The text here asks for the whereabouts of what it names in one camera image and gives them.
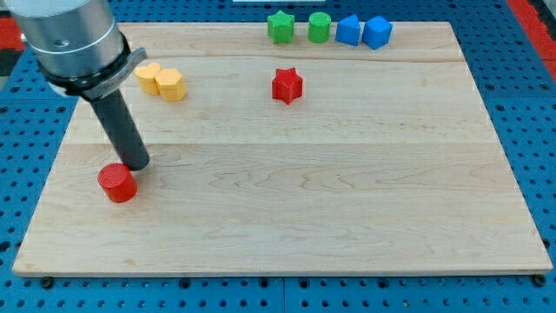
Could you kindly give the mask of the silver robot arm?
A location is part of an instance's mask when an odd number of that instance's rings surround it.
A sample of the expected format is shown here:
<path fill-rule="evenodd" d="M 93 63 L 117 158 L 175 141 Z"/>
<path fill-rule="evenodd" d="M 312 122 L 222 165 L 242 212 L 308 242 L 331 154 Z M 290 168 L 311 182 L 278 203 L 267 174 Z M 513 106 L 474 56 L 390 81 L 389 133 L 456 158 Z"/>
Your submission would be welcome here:
<path fill-rule="evenodd" d="M 87 100 L 117 91 L 142 61 L 107 0 L 5 0 L 56 92 Z"/>

